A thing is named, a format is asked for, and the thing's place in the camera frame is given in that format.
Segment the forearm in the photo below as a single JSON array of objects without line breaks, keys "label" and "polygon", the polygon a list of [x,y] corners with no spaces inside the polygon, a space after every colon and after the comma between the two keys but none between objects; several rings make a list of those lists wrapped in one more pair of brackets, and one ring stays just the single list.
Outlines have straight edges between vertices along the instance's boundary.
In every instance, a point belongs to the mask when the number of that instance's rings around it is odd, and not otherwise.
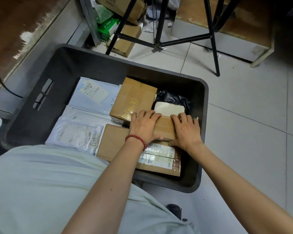
[{"label": "forearm", "polygon": [[143,144],[129,138],[96,181],[63,233],[117,233]]},{"label": "forearm", "polygon": [[204,144],[197,145],[191,155],[203,167],[248,233],[293,233],[293,218]]}]

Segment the tripod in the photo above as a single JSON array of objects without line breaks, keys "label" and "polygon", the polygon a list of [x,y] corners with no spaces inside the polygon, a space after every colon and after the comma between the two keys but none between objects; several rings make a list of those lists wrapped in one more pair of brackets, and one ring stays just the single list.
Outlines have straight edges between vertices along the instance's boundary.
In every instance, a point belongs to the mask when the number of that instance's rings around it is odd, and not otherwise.
[{"label": "tripod", "polygon": [[116,41],[118,38],[124,39],[133,43],[138,43],[147,47],[151,48],[161,48],[161,47],[167,47],[167,46],[172,46],[176,44],[181,44],[181,43],[188,43],[188,42],[193,42],[193,41],[198,41],[198,40],[203,40],[203,39],[211,39],[211,47],[213,51],[213,57],[214,57],[214,62],[215,62],[215,69],[216,69],[216,76],[220,76],[219,72],[219,64],[218,64],[218,57],[217,57],[217,49],[216,49],[216,42],[215,42],[215,36],[214,32],[218,32],[222,26],[226,23],[227,19],[235,9],[235,7],[238,5],[240,0],[231,0],[229,5],[226,7],[226,9],[223,12],[223,4],[224,0],[218,0],[216,11],[215,11],[215,16],[214,16],[214,23],[211,18],[211,7],[209,4],[209,0],[204,0],[204,7],[206,11],[206,17],[207,17],[207,24],[208,24],[208,34],[202,34],[202,35],[197,35],[193,37],[188,37],[188,38],[183,38],[183,39],[177,39],[173,41],[168,41],[161,43],[160,42],[160,37],[162,35],[163,31],[163,26],[164,26],[164,21],[165,21],[165,15],[168,7],[168,2],[169,0],[163,0],[161,9],[160,9],[160,17],[157,25],[157,32],[156,32],[156,37],[154,40],[154,43],[149,43],[140,39],[136,39],[134,37],[122,34],[121,31],[125,25],[125,22],[127,21],[131,10],[133,9],[135,3],[137,0],[131,0],[129,2],[129,5],[127,7],[127,10],[125,11],[125,14],[123,18],[121,19],[121,22],[119,23],[119,26],[117,30],[114,33],[114,36],[112,38],[112,41],[106,51],[106,55],[109,55],[111,53],[111,50],[113,49]]}]

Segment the bracelet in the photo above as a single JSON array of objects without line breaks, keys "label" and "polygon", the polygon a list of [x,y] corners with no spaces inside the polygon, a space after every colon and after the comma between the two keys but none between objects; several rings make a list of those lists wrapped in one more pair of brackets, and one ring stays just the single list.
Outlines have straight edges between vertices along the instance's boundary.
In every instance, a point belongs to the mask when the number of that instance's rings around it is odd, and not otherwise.
[{"label": "bracelet", "polygon": [[140,140],[140,141],[143,143],[143,146],[144,146],[144,147],[143,147],[143,151],[147,148],[145,141],[144,141],[141,137],[139,137],[139,136],[137,136],[137,135],[127,135],[126,138],[125,138],[125,141],[126,141],[129,137],[134,137],[134,138]]}]

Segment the wooden board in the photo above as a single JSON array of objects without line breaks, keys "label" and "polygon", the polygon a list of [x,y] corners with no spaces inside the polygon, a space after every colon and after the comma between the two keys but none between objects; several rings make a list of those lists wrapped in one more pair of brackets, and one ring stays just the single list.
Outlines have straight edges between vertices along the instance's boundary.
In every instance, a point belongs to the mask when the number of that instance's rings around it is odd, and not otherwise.
[{"label": "wooden board", "polygon": [[0,0],[0,75],[6,79],[69,0]]},{"label": "wooden board", "polygon": [[[212,17],[218,0],[210,0]],[[241,0],[235,9],[236,18],[228,19],[221,33],[265,47],[271,46],[273,7],[264,0]],[[207,28],[203,0],[183,0],[176,19]]]}]

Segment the finger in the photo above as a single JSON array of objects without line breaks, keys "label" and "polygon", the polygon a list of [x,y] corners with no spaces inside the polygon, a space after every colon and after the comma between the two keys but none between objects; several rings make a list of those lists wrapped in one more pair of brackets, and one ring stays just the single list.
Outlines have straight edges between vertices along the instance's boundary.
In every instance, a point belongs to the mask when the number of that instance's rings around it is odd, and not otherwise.
[{"label": "finger", "polygon": [[156,122],[157,119],[159,119],[161,116],[162,116],[161,113],[154,113],[154,114],[151,116],[151,119],[153,119],[153,120]]},{"label": "finger", "polygon": [[144,115],[145,115],[146,112],[147,112],[146,110],[141,110],[141,111],[139,112],[138,119],[144,117]]},{"label": "finger", "polygon": [[181,122],[187,122],[188,121],[187,116],[186,116],[186,114],[184,112],[179,113],[178,117],[181,119]]},{"label": "finger", "polygon": [[161,135],[153,135],[153,140],[163,140],[164,137]]},{"label": "finger", "polygon": [[135,121],[137,119],[137,113],[134,112],[133,114],[131,114],[131,121]]},{"label": "finger", "polygon": [[193,120],[190,115],[187,115],[187,120],[188,120],[188,123],[193,124]]},{"label": "finger", "polygon": [[168,142],[168,145],[169,146],[179,146],[179,142],[178,142],[177,139],[171,140],[171,141]]},{"label": "finger", "polygon": [[151,118],[152,114],[154,114],[154,113],[155,113],[154,110],[148,110],[148,111],[146,112],[145,117],[146,117],[146,118]]},{"label": "finger", "polygon": [[193,124],[195,124],[196,126],[199,126],[199,121],[196,118],[194,118],[193,119]]},{"label": "finger", "polygon": [[178,128],[180,126],[180,120],[176,115],[170,115],[170,117],[172,118],[175,127]]}]

